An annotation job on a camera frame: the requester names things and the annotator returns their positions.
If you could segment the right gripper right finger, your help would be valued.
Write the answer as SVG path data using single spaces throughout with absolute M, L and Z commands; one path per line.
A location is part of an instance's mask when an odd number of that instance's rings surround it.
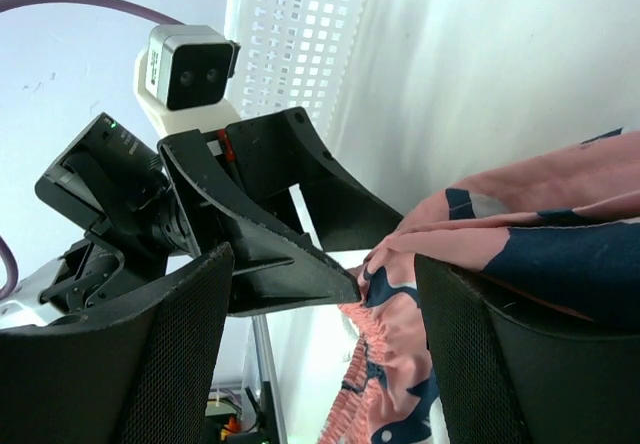
M 414 266 L 451 442 L 638 442 L 638 334 L 425 256 Z

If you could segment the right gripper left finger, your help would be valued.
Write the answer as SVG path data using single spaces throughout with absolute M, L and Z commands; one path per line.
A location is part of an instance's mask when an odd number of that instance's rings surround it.
M 229 306 L 227 244 L 53 323 L 1 333 L 5 443 L 196 443 Z

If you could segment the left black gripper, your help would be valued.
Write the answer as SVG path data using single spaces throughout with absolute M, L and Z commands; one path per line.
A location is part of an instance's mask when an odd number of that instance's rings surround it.
M 303 235 L 291 187 L 327 252 L 371 249 L 402 219 L 341 166 L 301 107 L 172 134 L 157 150 L 189 254 L 232 250 L 234 317 L 360 298 L 353 275 Z

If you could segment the pink star patterned shorts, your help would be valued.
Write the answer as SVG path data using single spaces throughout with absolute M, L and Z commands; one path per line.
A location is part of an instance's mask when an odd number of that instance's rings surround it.
M 639 134 L 423 200 L 354 271 L 323 443 L 635 443 Z

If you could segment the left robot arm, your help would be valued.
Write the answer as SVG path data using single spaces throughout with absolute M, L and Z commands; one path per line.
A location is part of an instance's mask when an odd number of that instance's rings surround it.
M 306 111 L 286 109 L 151 149 L 103 114 L 37 181 L 83 238 L 1 302 L 1 325 L 45 326 L 162 277 L 173 256 L 232 250 L 228 312 L 351 303 L 338 259 L 373 248 L 400 215 L 332 156 Z

